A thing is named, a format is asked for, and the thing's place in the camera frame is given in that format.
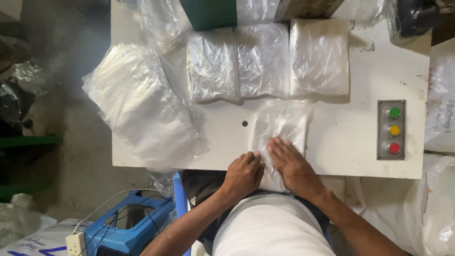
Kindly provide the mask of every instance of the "control panel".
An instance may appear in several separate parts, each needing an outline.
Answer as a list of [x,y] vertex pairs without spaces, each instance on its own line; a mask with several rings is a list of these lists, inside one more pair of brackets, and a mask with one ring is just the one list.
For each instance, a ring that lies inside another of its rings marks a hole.
[[377,160],[404,159],[405,117],[405,100],[378,101]]

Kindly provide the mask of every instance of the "green button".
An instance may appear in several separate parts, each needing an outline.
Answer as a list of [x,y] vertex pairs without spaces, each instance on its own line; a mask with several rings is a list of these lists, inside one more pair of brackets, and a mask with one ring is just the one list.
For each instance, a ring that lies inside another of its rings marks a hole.
[[389,110],[389,116],[391,118],[397,118],[397,117],[399,117],[400,114],[401,114],[401,111],[399,108],[391,108]]

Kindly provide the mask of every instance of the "white shirt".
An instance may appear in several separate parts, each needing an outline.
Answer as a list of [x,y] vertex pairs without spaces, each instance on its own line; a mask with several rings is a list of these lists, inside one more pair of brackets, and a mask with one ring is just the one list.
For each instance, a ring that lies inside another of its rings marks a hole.
[[316,218],[281,194],[243,199],[221,225],[213,256],[335,256]]

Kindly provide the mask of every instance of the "yellow button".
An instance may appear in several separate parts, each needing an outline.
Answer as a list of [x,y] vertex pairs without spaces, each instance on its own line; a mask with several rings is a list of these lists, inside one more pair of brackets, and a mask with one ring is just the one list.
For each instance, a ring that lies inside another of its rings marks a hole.
[[390,135],[397,136],[400,133],[400,128],[398,125],[392,125],[389,128]]

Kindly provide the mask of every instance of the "white table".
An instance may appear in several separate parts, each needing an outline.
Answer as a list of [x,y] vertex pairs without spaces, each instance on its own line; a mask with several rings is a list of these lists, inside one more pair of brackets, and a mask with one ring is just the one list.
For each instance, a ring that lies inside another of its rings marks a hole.
[[[111,6],[112,44],[146,44],[126,9],[117,1]],[[395,46],[389,41],[385,20],[374,28],[355,26],[351,34],[350,95],[313,97],[318,102],[309,128],[307,160],[318,174],[420,179],[431,36],[427,34],[404,47]],[[168,53],[162,63],[172,86],[188,96],[185,52]],[[392,99],[407,101],[406,159],[379,161],[377,101]],[[209,151],[189,168],[226,170],[247,152],[254,114],[264,100],[246,100],[240,106],[225,101],[199,105],[207,117],[204,129]],[[243,127],[243,121],[249,125]],[[114,134],[112,164],[141,167]]]

